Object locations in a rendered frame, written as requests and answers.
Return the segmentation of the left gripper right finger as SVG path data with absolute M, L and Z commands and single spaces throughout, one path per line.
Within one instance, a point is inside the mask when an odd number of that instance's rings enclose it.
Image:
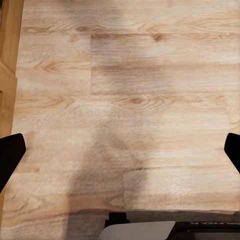
M 240 173 L 240 135 L 235 133 L 228 133 L 224 151 Z

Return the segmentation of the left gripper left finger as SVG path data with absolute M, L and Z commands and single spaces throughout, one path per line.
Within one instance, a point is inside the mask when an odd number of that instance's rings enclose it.
M 0 138 L 0 194 L 26 152 L 21 133 Z

